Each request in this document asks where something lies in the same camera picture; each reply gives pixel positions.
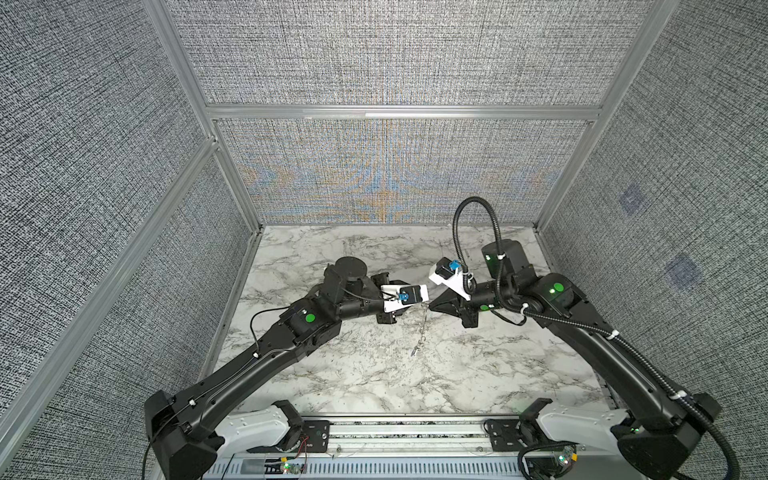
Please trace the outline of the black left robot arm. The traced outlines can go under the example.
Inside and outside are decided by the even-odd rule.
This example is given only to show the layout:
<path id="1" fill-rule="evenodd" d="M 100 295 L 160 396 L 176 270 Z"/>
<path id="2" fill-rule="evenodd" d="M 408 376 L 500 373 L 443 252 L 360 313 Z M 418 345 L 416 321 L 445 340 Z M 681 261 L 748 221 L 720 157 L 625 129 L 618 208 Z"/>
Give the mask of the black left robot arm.
<path id="1" fill-rule="evenodd" d="M 384 316 L 389 282 L 388 273 L 370 276 L 361 259 L 342 257 L 233 360 L 175 394 L 153 393 L 144 403 L 146 435 L 164 477 L 206 473 L 225 444 L 218 425 L 268 380 L 338 336 L 343 321 Z"/>

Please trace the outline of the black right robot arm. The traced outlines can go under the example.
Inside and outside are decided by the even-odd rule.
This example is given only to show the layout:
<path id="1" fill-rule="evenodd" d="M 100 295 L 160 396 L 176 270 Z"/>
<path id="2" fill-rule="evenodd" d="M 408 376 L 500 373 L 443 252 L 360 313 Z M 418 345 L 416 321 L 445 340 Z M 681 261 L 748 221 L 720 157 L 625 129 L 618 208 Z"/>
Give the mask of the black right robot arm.
<path id="1" fill-rule="evenodd" d="M 429 308 L 457 317 L 466 328 L 479 324 L 482 311 L 500 308 L 533 319 L 578 353 L 618 394 L 624 406 L 602 415 L 570 413 L 549 398 L 533 402 L 518 418 L 523 447 L 517 464 L 524 478 L 545 470 L 527 463 L 536 451 L 558 452 L 567 473 L 579 445 L 619 454 L 649 479 L 681 479 L 682 465 L 704 435 L 716 442 L 726 461 L 725 476 L 737 479 L 735 451 L 714 421 L 722 408 L 707 393 L 690 394 L 669 379 L 599 314 L 586 295 L 561 274 L 536 274 L 517 241 L 483 247 L 491 279 L 477 284 L 461 259 L 442 258 L 429 278 L 446 290 Z"/>

